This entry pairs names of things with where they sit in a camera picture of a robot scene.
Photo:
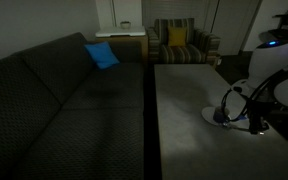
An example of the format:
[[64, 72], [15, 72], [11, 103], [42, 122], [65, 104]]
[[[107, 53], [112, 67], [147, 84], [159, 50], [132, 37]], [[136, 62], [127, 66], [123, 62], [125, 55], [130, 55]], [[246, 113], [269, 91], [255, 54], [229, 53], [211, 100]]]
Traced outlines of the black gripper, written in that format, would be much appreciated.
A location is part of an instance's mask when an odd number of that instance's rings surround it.
[[252, 135], [263, 133], [269, 129], [268, 123], [264, 120], [276, 105], [275, 102], [260, 102], [251, 100], [247, 103], [247, 116], [249, 119], [249, 132]]

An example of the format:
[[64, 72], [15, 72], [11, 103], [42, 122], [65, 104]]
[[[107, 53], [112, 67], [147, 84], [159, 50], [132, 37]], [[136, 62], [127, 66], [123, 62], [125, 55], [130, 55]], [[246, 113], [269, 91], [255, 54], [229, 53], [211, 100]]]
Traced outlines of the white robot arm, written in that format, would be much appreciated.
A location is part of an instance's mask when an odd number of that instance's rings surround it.
[[236, 121], [246, 115], [251, 134], [268, 130], [264, 116], [276, 103], [288, 107], [288, 40], [257, 46], [250, 59], [248, 78], [235, 82], [232, 89], [246, 98]]

